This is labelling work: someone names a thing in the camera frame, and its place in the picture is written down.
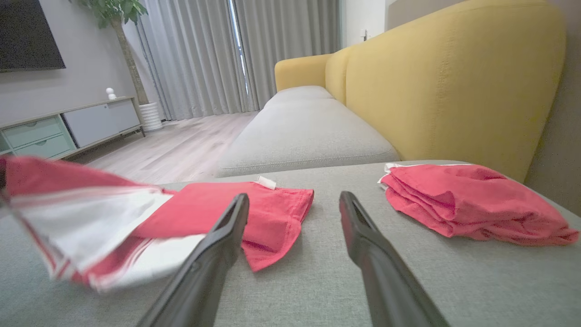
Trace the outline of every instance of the tv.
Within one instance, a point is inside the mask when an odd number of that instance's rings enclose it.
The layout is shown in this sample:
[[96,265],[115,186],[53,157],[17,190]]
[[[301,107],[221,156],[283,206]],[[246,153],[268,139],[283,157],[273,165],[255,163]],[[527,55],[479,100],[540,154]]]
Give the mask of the tv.
[[63,58],[38,0],[0,0],[0,72],[60,68]]

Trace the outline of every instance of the tv stand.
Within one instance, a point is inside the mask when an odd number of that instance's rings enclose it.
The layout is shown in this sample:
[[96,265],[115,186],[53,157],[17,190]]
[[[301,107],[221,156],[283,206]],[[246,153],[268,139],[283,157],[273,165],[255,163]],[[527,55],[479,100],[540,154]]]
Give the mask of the tv stand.
[[136,107],[134,97],[121,97],[0,126],[0,155],[62,159],[116,137],[143,133]]

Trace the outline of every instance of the white figurine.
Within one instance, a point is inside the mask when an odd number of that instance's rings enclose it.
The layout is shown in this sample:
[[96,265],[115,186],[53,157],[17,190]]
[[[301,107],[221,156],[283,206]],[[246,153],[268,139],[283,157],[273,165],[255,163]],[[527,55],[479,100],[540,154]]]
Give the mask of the white figurine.
[[107,94],[109,95],[110,100],[115,100],[117,98],[115,93],[113,93],[113,92],[115,92],[114,89],[108,87],[107,90],[105,90],[105,92],[107,92]]

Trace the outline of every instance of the teal drawer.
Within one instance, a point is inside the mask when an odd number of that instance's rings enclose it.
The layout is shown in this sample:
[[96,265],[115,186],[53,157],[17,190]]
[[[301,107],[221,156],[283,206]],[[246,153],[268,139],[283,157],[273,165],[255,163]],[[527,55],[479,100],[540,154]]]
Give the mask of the teal drawer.
[[33,143],[43,138],[62,133],[56,117],[37,120],[4,130],[6,139],[13,148]]
[[41,158],[54,157],[57,154],[71,150],[67,139],[63,135],[49,138],[16,150],[17,155],[33,155]]

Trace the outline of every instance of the sofa backrest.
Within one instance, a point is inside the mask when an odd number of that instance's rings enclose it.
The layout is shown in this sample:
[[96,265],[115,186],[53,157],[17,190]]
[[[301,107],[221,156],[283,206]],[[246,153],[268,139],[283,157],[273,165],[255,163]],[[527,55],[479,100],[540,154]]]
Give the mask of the sofa backrest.
[[564,51],[545,1],[468,0],[349,49],[346,105],[402,160],[468,161],[522,182]]
[[348,47],[337,51],[327,60],[325,67],[325,88],[342,104],[346,103],[345,81],[347,78],[347,63],[352,49],[353,47]]

